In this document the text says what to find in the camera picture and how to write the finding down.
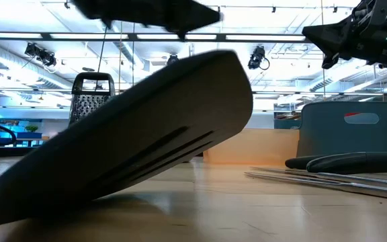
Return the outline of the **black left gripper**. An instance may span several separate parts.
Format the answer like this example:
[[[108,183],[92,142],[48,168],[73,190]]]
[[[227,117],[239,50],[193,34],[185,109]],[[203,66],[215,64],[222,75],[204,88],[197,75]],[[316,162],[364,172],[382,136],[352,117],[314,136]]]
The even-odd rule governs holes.
[[[139,23],[146,27],[160,26],[178,29],[180,40],[186,40],[186,31],[193,31],[221,20],[219,11],[195,0],[71,0],[88,19],[100,19],[107,27],[113,21]]]

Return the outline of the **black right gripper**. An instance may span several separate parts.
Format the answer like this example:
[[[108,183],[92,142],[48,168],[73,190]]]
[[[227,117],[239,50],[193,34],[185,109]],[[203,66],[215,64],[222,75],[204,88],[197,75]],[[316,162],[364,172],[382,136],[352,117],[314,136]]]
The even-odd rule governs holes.
[[[353,57],[387,67],[387,0],[361,0],[351,16],[335,24],[303,28],[306,39],[324,54],[322,68]]]

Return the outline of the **plain black plastic ladle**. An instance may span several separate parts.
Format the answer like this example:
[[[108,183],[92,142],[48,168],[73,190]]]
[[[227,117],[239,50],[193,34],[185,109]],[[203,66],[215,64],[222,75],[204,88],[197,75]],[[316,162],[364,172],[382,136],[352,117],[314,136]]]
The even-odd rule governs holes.
[[[321,172],[334,164],[335,160],[324,155],[295,157],[285,161],[285,166],[290,169],[305,169],[311,172]]]

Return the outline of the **black slotted spatula steel handle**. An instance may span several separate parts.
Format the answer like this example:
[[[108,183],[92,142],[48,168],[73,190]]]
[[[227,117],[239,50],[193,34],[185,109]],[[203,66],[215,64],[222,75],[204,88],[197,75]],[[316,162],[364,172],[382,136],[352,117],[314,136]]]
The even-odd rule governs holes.
[[[238,134],[253,94],[237,54],[183,58],[111,98],[0,175],[0,225],[78,208]]]

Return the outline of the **silver table knife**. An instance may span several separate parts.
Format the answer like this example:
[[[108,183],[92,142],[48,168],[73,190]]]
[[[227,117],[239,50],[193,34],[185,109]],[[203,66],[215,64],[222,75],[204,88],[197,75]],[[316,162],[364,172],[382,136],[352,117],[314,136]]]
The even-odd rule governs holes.
[[[380,179],[380,178],[374,178],[374,177],[341,175],[341,174],[335,174],[335,173],[309,173],[307,171],[298,171],[298,170],[292,170],[292,169],[273,169],[273,168],[264,168],[264,167],[252,167],[252,169],[256,169],[260,171],[269,171],[274,173],[287,173],[292,175],[303,175],[308,177],[335,179],[335,180],[347,181],[347,182],[364,181],[364,182],[376,182],[376,183],[387,184],[387,179]]]
[[[372,186],[372,185],[359,184],[359,183],[348,183],[348,182],[339,182],[339,181],[320,181],[319,179],[265,175],[262,173],[254,173],[254,172],[245,172],[245,175],[261,178],[261,179],[281,181],[281,182],[292,182],[292,183],[306,184],[306,185],[319,186],[319,187],[325,187],[325,188],[336,188],[344,191],[352,191],[352,190],[355,191],[356,189],[358,190],[365,189],[365,190],[387,192],[387,187]]]

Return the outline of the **black hanging studio light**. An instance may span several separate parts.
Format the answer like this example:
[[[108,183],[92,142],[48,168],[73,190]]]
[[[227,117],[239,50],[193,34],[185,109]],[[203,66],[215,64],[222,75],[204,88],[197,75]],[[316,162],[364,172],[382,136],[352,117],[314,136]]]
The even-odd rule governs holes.
[[[36,56],[39,56],[41,52],[42,52],[42,49],[37,44],[28,43],[24,51],[24,54],[30,57],[36,57]]]
[[[38,55],[38,59],[42,62],[44,66],[47,66],[47,67],[55,66],[57,63],[54,53],[47,52],[45,50],[40,51]]]
[[[267,63],[266,67],[262,67],[262,63]],[[262,46],[257,46],[253,53],[250,56],[249,62],[247,64],[250,70],[261,69],[263,71],[268,70],[270,67],[270,61],[265,57],[265,49]]]

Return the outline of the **dark blue-teal plastic bin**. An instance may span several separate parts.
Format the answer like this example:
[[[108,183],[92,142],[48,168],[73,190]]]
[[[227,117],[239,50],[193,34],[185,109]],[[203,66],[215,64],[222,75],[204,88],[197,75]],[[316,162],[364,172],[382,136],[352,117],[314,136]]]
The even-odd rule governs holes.
[[[387,102],[316,102],[302,108],[297,157],[387,152]]]

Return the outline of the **orange translucent plastic bin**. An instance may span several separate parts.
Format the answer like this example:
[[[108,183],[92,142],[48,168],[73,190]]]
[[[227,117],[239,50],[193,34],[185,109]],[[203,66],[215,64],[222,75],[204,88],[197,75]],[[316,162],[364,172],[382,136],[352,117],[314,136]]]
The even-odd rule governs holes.
[[[204,162],[214,165],[283,166],[298,150],[299,131],[244,129],[204,151]]]

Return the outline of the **black ceiling rail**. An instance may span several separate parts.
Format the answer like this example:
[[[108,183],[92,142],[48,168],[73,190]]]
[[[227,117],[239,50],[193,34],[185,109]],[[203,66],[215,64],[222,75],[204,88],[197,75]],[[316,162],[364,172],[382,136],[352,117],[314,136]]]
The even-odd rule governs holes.
[[[75,33],[75,32],[0,32],[0,40],[25,41],[106,41],[126,40],[129,42],[179,42],[171,33]],[[243,43],[308,43],[300,34],[234,34],[203,33],[186,34],[188,42],[243,42]]]

